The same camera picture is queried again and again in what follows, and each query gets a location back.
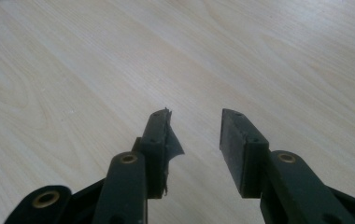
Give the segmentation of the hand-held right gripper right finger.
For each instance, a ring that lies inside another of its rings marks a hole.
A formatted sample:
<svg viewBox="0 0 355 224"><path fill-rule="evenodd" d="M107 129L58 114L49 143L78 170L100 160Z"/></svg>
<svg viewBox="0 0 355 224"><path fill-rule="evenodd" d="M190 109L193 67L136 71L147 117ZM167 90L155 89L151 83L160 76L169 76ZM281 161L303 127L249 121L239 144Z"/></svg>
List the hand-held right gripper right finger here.
<svg viewBox="0 0 355 224"><path fill-rule="evenodd" d="M223 108L220 150L242 198L260 198L269 142L242 113Z"/></svg>

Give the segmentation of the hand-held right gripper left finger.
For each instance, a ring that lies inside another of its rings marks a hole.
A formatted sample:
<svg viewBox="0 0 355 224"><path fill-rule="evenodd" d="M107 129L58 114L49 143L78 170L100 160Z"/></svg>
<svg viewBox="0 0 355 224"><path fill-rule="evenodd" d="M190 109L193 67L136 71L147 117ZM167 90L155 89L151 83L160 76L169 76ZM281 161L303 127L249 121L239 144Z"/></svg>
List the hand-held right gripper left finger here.
<svg viewBox="0 0 355 224"><path fill-rule="evenodd" d="M184 154L171 127L171 117L168 108L152 113L135 149L145 157L149 199L161 199L167 192L169 162Z"/></svg>

